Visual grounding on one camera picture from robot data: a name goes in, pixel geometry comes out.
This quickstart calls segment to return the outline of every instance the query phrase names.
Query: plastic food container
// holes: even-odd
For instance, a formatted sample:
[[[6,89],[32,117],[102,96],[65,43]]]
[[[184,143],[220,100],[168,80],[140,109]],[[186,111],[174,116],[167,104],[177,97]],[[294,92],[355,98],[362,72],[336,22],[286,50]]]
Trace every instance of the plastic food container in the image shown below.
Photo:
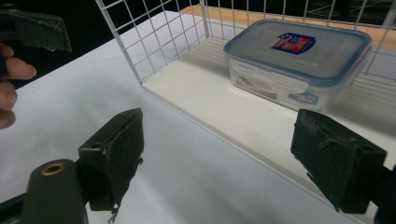
[[[325,112],[370,49],[363,32],[265,20],[229,41],[224,56],[235,86],[295,110]]]

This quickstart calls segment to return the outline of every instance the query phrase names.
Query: white wire rack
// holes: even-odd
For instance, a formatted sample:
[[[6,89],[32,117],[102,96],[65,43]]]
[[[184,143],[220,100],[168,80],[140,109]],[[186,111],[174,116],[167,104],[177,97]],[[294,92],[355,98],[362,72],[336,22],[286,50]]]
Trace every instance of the white wire rack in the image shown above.
[[[361,5],[349,7],[348,9],[349,12],[359,11],[355,18],[351,19],[354,21],[339,20],[336,0],[333,0],[327,6],[313,9],[311,5],[316,2],[315,0],[247,0],[242,6],[243,9],[236,8],[234,0],[217,0],[213,1],[212,5],[208,4],[208,0],[158,0],[157,4],[152,4],[151,2],[153,1],[149,1],[149,4],[149,2],[144,0],[96,0],[96,2],[140,83],[150,75],[157,73],[174,59],[179,58],[186,50],[201,43],[206,37],[214,36],[229,40],[254,21],[265,19],[314,23],[366,32],[373,38],[374,48],[371,59],[364,68],[362,75],[368,78],[384,77],[386,82],[389,83],[390,81],[392,84],[394,84],[396,79],[396,65],[394,65],[396,64],[395,1],[393,3],[385,0],[377,0],[375,2],[373,0],[355,1],[361,3]],[[280,14],[268,11],[268,8],[274,2],[282,2],[282,6],[279,9]],[[304,12],[300,13],[302,14],[300,17],[287,14],[287,10],[290,8],[288,5],[296,7],[294,2],[298,2],[300,4],[299,7],[304,9]],[[366,11],[386,3],[389,5],[389,12],[383,18],[382,24],[361,22]],[[158,25],[158,22],[153,21],[153,15],[165,12],[167,8],[172,8],[178,15],[168,18],[164,14],[163,22]],[[150,23],[151,29],[149,31],[139,31],[138,28],[135,28],[134,37],[121,36],[123,31],[132,29],[138,23],[144,21]],[[179,29],[175,30],[171,25],[172,23],[177,23]],[[182,44],[178,43],[180,39],[184,39]],[[131,52],[137,49],[139,52],[141,51],[142,56],[132,58]],[[139,66],[147,67],[147,65],[151,69],[139,69]]]
[[[267,19],[363,31],[373,39],[372,53],[356,78],[358,84],[340,93],[330,114],[342,123],[355,127],[358,133],[372,137],[381,147],[394,149],[396,1],[96,2],[132,73],[145,90],[203,124],[212,133],[274,167],[292,181],[316,190],[316,193],[318,190],[307,179],[305,169],[290,155],[289,141],[285,141],[285,138],[292,138],[295,114],[237,92],[227,77],[222,47],[253,22]],[[327,5],[318,6],[317,2]],[[340,3],[346,2],[353,4],[340,7]],[[380,18],[380,13],[371,11],[378,6],[385,11]],[[196,81],[199,83],[186,85],[187,82]],[[262,127],[273,129],[263,133]],[[396,152],[389,151],[388,159],[386,165],[392,166],[396,161]],[[374,209],[371,211],[369,219],[375,213]]]

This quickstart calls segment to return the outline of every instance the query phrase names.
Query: human hand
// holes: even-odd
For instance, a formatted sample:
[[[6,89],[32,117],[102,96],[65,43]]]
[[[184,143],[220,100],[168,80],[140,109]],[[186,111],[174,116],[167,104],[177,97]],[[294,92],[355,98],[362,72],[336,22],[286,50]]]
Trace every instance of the human hand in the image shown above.
[[[0,129],[5,129],[15,122],[12,112],[18,95],[15,87],[7,79],[30,79],[35,76],[35,68],[18,58],[13,58],[14,50],[0,43],[0,55],[8,70],[7,76],[0,77]]]

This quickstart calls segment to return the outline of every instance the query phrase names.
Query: blue container lid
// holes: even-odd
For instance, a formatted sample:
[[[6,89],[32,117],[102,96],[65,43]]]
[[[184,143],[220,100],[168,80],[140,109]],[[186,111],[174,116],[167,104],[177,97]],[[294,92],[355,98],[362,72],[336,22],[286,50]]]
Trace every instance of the blue container lid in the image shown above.
[[[224,46],[236,60],[330,87],[345,80],[371,47],[360,31],[290,21],[256,21]]]

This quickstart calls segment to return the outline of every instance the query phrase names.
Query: container label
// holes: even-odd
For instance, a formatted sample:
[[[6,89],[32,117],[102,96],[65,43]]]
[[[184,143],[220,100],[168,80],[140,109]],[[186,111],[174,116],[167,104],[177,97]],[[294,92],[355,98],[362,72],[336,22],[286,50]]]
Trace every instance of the container label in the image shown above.
[[[309,91],[303,93],[289,93],[289,98],[307,105],[317,105],[319,97]]]
[[[308,35],[286,33],[278,37],[278,41],[271,47],[292,54],[302,54],[315,45],[316,39]]]

